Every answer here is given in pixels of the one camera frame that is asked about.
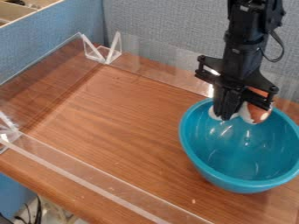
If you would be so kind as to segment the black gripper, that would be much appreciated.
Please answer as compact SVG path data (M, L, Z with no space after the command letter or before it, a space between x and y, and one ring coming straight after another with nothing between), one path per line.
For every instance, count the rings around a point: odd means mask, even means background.
M198 57L199 68L195 77L214 86L214 113L227 121L239 115L243 102L250 102L263 110L270 110L278 86L263 76L257 69L246 79L235 78L223 73L223 59L205 55ZM268 97L253 92L249 87L268 92Z

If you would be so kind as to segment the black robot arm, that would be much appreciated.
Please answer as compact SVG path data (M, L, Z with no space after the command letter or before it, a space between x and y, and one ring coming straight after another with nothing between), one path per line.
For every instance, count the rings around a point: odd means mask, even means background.
M225 53L218 58L202 55L195 77L214 87L210 116L227 121L241 117L246 123L266 121L273 112L280 87L261 72L268 59L268 41L281 41L284 0L229 0L229 29Z

